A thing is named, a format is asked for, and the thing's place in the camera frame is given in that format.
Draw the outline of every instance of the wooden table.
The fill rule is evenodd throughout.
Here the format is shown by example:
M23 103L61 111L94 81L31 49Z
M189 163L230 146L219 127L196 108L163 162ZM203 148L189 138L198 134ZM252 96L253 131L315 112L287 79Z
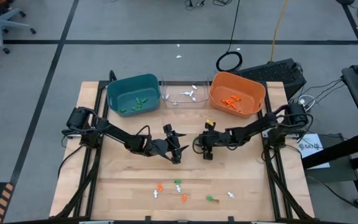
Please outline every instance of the wooden table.
M83 82L77 106L93 108L97 86L98 82ZM270 82L267 86L272 110L287 103L282 83ZM188 86L175 88L188 89ZM191 142L204 131L207 119L217 123L217 131L224 131L224 128L248 125L257 120L257 116L242 119L213 109L208 102L201 109L168 109L161 102L159 110L130 118L121 118L109 111L108 120L128 133L135 134L144 125L150 125L153 139L165 139L162 126L170 123L176 132L187 134L180 138L180 144L190 147L183 152L181 164L173 165L159 156L131 154L121 143L104 138L91 218L144 220L145 216L151 216L152 220L226 221L228 216L233 216L236 221L273 221L266 166L260 158L260 135L235 151L215 147L214 160L206 161L192 151ZM65 156L75 150L78 143L79 138L69 140ZM295 140L287 139L287 144L297 147ZM85 150L76 153L63 166L51 215L56 215L77 190L84 154ZM314 216L299 153L284 148L281 154L289 191L304 210ZM177 193L175 179L182 180L182 193L188 196L186 203L182 203L181 194ZM157 184L163 185L163 192L154 198ZM227 192L232 192L235 199L229 198ZM277 192L284 217L282 194L278 189ZM216 200L207 201L207 195Z

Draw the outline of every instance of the orange bin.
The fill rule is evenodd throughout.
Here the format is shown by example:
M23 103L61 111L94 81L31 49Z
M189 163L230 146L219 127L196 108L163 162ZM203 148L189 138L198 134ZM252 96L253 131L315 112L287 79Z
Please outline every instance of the orange bin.
M214 108L247 118L262 109L266 89L262 84L252 80L228 72L219 72L212 82L209 95L209 102ZM222 102L222 100L231 99L232 95L241 99L233 102L236 110L233 107L227 107Z

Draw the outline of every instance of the teal bin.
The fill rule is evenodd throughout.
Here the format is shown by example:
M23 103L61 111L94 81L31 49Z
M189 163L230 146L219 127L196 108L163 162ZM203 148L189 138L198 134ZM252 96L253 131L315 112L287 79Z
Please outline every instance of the teal bin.
M113 81L107 87L107 99L109 107L119 116L128 117L155 111L160 107L161 99L157 77L145 74Z

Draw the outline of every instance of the yellow cable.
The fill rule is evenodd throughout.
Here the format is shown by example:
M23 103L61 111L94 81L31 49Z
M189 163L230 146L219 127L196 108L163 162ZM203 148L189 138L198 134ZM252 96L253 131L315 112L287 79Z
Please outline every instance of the yellow cable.
M273 36L273 44L272 44L272 54L270 56L270 61L273 62L273 56L274 56L274 42L276 41L276 34L277 34L277 30L278 30L278 27L280 25L280 21L281 19L283 18L284 16L284 12L285 12L285 8L287 6L287 3L288 3L288 0L285 0L285 3L284 3L284 6L283 6L283 9L281 10L281 14L280 14L280 18L278 19L278 22L277 22L277 25L276 25L276 29L274 30L274 36Z

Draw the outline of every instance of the white toy piece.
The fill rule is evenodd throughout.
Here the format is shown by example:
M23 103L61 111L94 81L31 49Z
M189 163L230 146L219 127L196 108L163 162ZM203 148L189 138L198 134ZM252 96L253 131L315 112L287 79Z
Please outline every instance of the white toy piece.
M234 198L234 194L232 192L227 193L230 198Z

